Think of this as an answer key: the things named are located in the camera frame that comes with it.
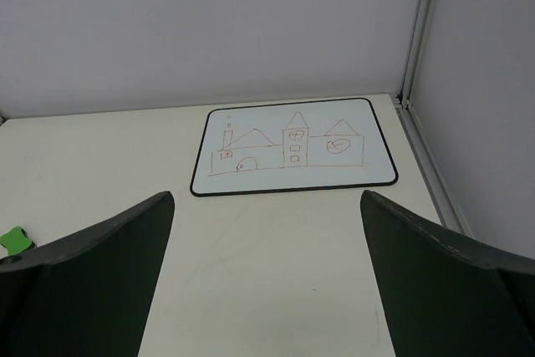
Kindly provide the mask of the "white whiteboard black frame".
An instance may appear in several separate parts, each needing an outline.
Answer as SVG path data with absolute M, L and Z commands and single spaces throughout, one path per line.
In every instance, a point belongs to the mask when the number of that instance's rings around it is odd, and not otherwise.
M 210 111 L 190 184 L 193 196 L 392 186 L 399 178 L 366 98 Z

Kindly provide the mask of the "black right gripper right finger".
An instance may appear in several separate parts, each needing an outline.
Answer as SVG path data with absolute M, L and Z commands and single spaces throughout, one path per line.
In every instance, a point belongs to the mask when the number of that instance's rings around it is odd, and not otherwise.
M 398 356 L 532 356 L 534 261 L 431 222 L 375 191 L 364 234 Z

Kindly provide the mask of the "green whiteboard eraser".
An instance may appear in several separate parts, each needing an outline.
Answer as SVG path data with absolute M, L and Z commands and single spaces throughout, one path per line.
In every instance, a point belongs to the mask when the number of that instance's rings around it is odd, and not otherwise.
M 34 241 L 22 227 L 14 227 L 0 237 L 1 246 L 8 256 L 16 255 L 35 247 Z

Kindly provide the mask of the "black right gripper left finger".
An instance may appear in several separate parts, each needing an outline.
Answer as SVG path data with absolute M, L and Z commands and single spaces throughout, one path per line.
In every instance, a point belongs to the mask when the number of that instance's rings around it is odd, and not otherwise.
M 3 356 L 136 356 L 175 210 L 163 191 L 1 260 Z

